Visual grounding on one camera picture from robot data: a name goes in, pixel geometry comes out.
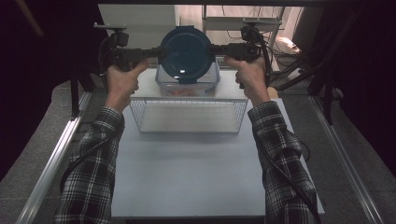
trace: shirt sleeve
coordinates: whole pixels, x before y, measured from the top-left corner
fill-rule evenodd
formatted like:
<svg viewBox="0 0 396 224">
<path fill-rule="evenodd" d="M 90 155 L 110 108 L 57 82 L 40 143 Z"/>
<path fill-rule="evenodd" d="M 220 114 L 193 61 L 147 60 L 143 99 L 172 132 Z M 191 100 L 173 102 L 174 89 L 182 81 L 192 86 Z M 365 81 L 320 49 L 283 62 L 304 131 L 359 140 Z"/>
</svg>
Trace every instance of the shirt sleeve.
<svg viewBox="0 0 396 224">
<path fill-rule="evenodd" d="M 267 223 L 315 223 L 307 205 L 289 183 L 263 156 L 266 151 L 274 163 L 299 187 L 317 207 L 315 187 L 301 165 L 301 145 L 287 130 L 276 102 L 267 102 L 248 111 L 253 133 L 258 136 L 262 183 L 265 188 Z"/>
<path fill-rule="evenodd" d="M 55 223 L 111 223 L 116 158 L 123 129 L 123 116 L 104 107 L 73 152 L 70 163 L 105 139 L 109 140 L 67 177 Z"/>
</svg>

